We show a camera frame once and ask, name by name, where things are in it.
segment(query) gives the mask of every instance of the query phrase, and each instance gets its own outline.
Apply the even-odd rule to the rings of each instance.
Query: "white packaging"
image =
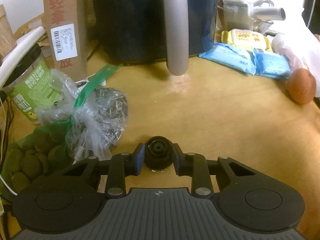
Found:
[[[277,34],[272,41],[272,50],[285,55],[291,71],[308,69],[316,79],[316,97],[320,97],[320,43],[306,27],[301,14],[289,25],[286,34]]]
[[[252,4],[247,0],[223,0],[224,30],[253,30]]]

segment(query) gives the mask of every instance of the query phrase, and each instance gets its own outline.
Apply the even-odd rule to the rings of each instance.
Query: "green label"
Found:
[[[34,111],[37,106],[52,106],[60,98],[60,92],[50,86],[51,81],[50,69],[42,60],[23,82],[9,92],[9,97],[31,122],[38,121]]]

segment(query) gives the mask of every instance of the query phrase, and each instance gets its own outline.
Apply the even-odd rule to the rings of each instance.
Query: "black air fryer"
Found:
[[[174,75],[213,46],[218,0],[93,0],[100,43],[112,60],[167,59]]]

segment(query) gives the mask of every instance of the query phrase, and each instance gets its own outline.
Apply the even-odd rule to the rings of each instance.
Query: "barcode label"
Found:
[[[74,24],[52,28],[51,38],[56,60],[78,56]]]
[[[62,48],[61,48],[61,41],[60,41],[59,31],[53,32],[53,37],[54,37],[54,44],[56,46],[57,53],[61,53],[62,52]]]

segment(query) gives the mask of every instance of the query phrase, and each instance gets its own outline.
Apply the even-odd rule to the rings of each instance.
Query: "wooden tabletop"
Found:
[[[99,49],[88,62],[88,74],[107,62]],[[298,230],[308,239],[319,238],[320,110],[313,102],[299,106],[280,81],[198,57],[190,58],[182,76],[171,75],[165,62],[124,66],[107,87],[126,93],[129,107],[126,130],[113,154],[132,152],[138,143],[160,135],[207,159],[230,156],[298,190],[306,204]],[[34,128],[15,107],[10,141]],[[212,181],[218,191],[214,176]],[[162,172],[143,168],[140,176],[126,178],[126,186],[190,187],[191,179],[176,176],[172,166]]]

